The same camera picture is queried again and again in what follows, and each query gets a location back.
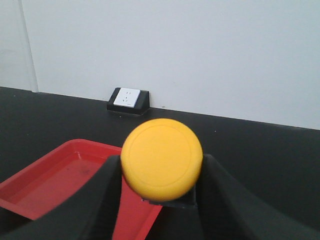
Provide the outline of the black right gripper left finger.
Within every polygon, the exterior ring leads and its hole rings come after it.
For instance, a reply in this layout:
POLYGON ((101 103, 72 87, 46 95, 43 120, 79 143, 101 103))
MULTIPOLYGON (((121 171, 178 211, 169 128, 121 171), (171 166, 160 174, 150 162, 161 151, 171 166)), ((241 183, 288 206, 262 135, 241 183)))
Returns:
POLYGON ((2 240, 111 240, 122 192, 120 156, 112 155, 62 204, 2 240))

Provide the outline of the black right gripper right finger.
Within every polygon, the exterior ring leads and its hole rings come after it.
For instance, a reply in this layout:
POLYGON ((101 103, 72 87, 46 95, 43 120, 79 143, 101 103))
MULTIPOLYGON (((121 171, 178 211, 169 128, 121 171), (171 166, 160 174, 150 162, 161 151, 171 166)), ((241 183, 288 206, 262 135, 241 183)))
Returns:
POLYGON ((253 195, 210 154, 203 156, 196 202, 206 240, 318 240, 319 231, 253 195))

